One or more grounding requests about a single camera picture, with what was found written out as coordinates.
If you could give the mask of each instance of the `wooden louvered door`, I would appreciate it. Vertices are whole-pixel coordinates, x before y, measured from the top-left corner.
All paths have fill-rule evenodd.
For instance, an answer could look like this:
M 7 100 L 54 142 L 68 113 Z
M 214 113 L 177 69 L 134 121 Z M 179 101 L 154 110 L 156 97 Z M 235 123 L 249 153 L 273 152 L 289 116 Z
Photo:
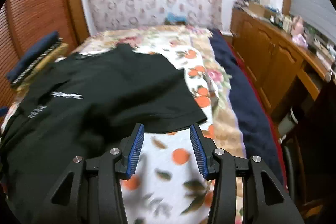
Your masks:
M 0 107 L 9 107 L 14 92 L 5 78 L 37 40 L 58 31 L 69 50 L 78 46 L 67 0 L 7 0 L 0 11 Z

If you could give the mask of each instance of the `blue object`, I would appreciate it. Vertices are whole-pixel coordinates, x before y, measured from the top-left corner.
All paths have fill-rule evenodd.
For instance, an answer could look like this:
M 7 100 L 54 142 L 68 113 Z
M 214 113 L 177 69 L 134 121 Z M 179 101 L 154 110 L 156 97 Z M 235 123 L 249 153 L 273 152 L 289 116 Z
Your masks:
M 16 66 L 6 74 L 6 78 L 11 83 L 42 53 L 49 49 L 53 44 L 58 41 L 58 32 L 53 31 L 52 33 L 46 35 L 37 41 L 33 46 L 26 51 L 26 53 L 21 57 L 20 61 Z
M 193 125 L 190 127 L 190 140 L 194 149 L 199 172 L 203 175 L 204 179 L 206 179 L 209 174 L 207 159 L 201 146 L 200 139 L 197 136 L 196 129 Z
M 184 21 L 187 22 L 187 18 L 184 16 L 176 16 L 173 13 L 168 13 L 167 18 L 169 22 L 177 22 L 177 21 Z
M 135 137 L 131 152 L 128 155 L 128 165 L 126 174 L 129 178 L 131 178 L 131 176 L 135 173 L 135 170 L 137 168 L 144 138 L 145 138 L 145 128 L 142 124 Z
M 232 75 L 229 99 L 238 120 L 238 126 L 243 134 L 246 157 L 260 156 L 277 179 L 284 184 L 284 178 L 278 152 L 273 140 L 268 119 L 256 98 L 254 91 L 239 68 L 236 58 L 218 30 L 210 30 L 213 37 L 210 43 L 215 53 L 216 61 Z
M 8 107 L 0 107 L 0 117 L 6 115 L 8 112 Z

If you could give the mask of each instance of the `metal screw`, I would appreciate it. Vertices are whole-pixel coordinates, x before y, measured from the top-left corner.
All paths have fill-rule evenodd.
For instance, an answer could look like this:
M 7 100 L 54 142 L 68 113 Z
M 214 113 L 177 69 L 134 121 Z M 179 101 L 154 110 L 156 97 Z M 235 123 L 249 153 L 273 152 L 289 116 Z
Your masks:
M 221 148 L 217 148 L 217 149 L 215 149 L 215 153 L 217 154 L 217 155 L 223 155 L 224 154 L 224 150 L 223 149 L 221 149 Z
M 112 155 L 119 154 L 119 152 L 120 152 L 120 150 L 119 150 L 118 148 L 112 148 L 112 149 L 110 150 L 110 153 L 111 153 Z
M 261 157 L 255 155 L 252 157 L 252 159 L 255 161 L 255 162 L 261 162 Z
M 77 164 L 80 163 L 82 160 L 83 160 L 82 156 L 76 156 L 73 158 L 73 162 Z

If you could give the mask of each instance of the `ribbed blue pad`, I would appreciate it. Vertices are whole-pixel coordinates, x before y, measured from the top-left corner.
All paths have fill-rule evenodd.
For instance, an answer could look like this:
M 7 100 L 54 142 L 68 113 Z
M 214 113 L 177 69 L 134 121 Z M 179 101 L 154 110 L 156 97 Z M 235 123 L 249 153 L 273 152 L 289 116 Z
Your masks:
M 137 168 L 138 160 L 140 157 L 140 152 L 142 148 L 142 143 L 145 138 L 145 129 L 143 124 L 140 126 L 139 131 L 135 137 L 131 152 L 128 156 L 128 165 L 126 174 L 129 178 L 135 173 Z
M 197 136 L 196 129 L 194 126 L 190 127 L 190 140 L 191 140 L 191 144 L 193 145 L 199 172 L 206 179 L 207 175 L 209 174 L 209 170 L 207 166 L 207 159 L 206 159 L 205 153 L 201 146 L 200 139 Z

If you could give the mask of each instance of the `navy blue folded garment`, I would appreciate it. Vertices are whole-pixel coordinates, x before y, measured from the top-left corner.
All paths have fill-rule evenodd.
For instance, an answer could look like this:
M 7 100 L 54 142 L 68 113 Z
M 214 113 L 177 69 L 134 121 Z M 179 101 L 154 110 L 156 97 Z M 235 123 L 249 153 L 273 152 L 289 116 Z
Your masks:
M 49 49 L 58 41 L 58 32 L 53 31 L 37 41 L 20 59 L 16 66 L 6 74 L 8 81 L 11 83 L 42 53 Z
M 281 184 L 284 184 L 277 148 L 268 119 L 226 41 L 218 30 L 210 31 L 213 33 L 210 43 L 216 61 L 227 74 L 232 75 L 229 99 L 237 116 L 239 129 L 243 133 L 246 157 L 260 156 Z

